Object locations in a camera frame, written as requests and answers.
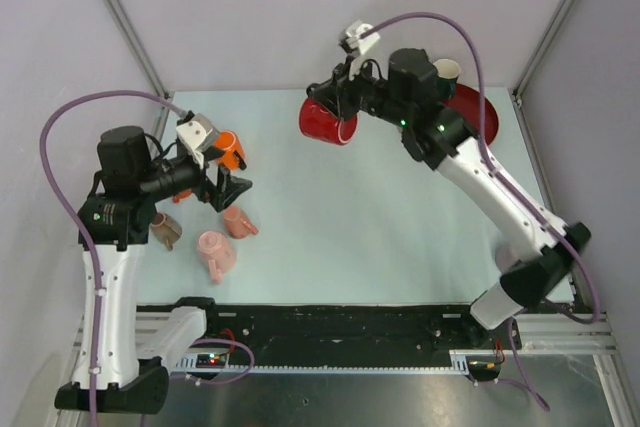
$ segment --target light blue table surface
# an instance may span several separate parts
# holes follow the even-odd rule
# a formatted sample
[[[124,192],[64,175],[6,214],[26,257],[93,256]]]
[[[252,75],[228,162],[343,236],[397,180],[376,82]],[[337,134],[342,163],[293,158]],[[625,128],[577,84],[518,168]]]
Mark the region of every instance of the light blue table surface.
[[[492,151],[540,199],[507,89],[489,88],[487,97],[500,118]],[[237,175],[254,186],[237,203],[260,234],[232,240],[238,263],[215,285],[196,240],[223,230],[222,215],[193,196],[160,203],[183,235],[173,252],[150,237],[139,303],[457,303],[498,280],[500,232],[455,185],[414,162],[394,126],[360,114],[347,146],[318,142],[298,129],[304,98],[302,90],[176,94],[178,106],[239,135],[249,167]],[[175,140],[175,121],[171,114],[163,145]],[[572,300],[568,281],[551,298]]]

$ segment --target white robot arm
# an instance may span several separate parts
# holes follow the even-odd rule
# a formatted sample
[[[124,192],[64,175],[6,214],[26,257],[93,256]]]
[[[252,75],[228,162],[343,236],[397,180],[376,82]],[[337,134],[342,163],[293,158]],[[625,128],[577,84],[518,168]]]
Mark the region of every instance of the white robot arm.
[[[329,80],[307,88],[307,101],[342,120],[363,111],[397,126],[411,157],[460,187],[505,235],[518,263],[471,306],[478,323],[494,329],[523,308],[538,306],[572,267],[563,244],[580,251],[591,234],[583,224],[568,226],[545,210],[488,149],[482,150],[473,126],[441,102],[437,69],[424,50],[396,50],[389,57],[388,78],[375,77],[363,59],[378,40],[371,25],[356,22],[346,29],[341,38],[345,62],[334,67]]]
[[[224,152],[213,147],[219,132],[206,117],[188,113],[176,131],[172,159],[163,154],[152,160],[140,127],[119,127],[101,136],[102,170],[78,212],[95,244],[80,239],[86,282],[82,346],[72,381],[56,395],[59,409],[89,410],[93,397],[100,412],[157,413],[169,374],[206,332],[205,311],[183,306],[144,345],[135,344],[137,273],[156,202],[191,189],[220,212],[252,185],[231,176],[224,165],[218,167],[217,184],[207,177],[208,162]],[[96,192],[98,181],[104,193]],[[99,282],[92,254],[100,265]]]

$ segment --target white enclosure wall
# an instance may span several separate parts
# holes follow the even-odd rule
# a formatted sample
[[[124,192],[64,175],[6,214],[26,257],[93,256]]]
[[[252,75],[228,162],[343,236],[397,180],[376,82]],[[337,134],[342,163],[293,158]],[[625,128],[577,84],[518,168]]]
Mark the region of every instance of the white enclosure wall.
[[[560,214],[593,232],[586,257],[636,396],[639,27],[638,0],[581,0],[523,99]]]
[[[341,29],[412,10],[450,15],[478,43],[490,85],[514,86],[560,0],[122,0],[171,90],[300,88],[327,78],[344,56]],[[376,55],[424,47],[471,57],[450,28],[414,21],[385,32]]]
[[[84,304],[77,230],[42,173],[40,129],[77,96],[149,86],[102,0],[0,0],[0,11],[0,425],[34,427],[53,409]],[[54,127],[54,172],[74,206],[98,169],[100,133],[150,127],[154,114],[105,101]]]

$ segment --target aluminum frame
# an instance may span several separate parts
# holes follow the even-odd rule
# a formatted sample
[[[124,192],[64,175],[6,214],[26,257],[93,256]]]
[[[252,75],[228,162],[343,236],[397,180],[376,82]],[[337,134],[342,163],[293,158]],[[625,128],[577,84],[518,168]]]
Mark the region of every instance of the aluminum frame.
[[[558,32],[564,25],[567,20],[570,12],[576,5],[578,0],[560,0],[558,3],[558,7],[556,7],[547,28],[545,29],[542,38],[538,42],[535,50],[533,51],[533,55],[527,62],[520,79],[516,83],[514,88],[515,96],[517,99],[522,97],[522,93],[526,90],[529,85],[531,79],[535,75],[536,71],[540,67],[542,60],[544,59],[546,53],[549,51],[549,48],[553,44]]]
[[[140,40],[127,12],[122,4],[121,0],[103,0],[107,10],[111,13],[113,21],[118,27],[118,30],[122,33],[125,42],[129,46],[133,57],[142,69],[142,72],[146,76],[149,84],[153,87],[153,90],[160,97],[167,98],[169,91],[165,87],[164,83],[160,79],[158,72],[156,71],[153,62],[149,58],[147,51]]]
[[[136,315],[136,347],[144,344],[169,318],[169,312],[138,312]],[[578,315],[588,318],[589,315]],[[578,324],[562,314],[521,314],[517,317],[524,355],[617,355],[618,348],[606,315],[595,324]],[[80,349],[82,326],[73,349]],[[215,351],[211,347],[192,347],[178,363],[188,366],[190,354]],[[492,355],[491,350],[451,350],[456,355]]]
[[[600,384],[616,427],[640,425],[640,410],[631,393],[620,356],[594,355]]]

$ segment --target brown cup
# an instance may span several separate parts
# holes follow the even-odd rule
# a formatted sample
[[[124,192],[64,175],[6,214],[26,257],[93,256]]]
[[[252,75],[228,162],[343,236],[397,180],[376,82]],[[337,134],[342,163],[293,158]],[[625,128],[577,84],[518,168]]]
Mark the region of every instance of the brown cup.
[[[158,212],[151,222],[151,232],[162,243],[167,250],[173,250],[175,244],[182,235],[180,224],[164,212]]]

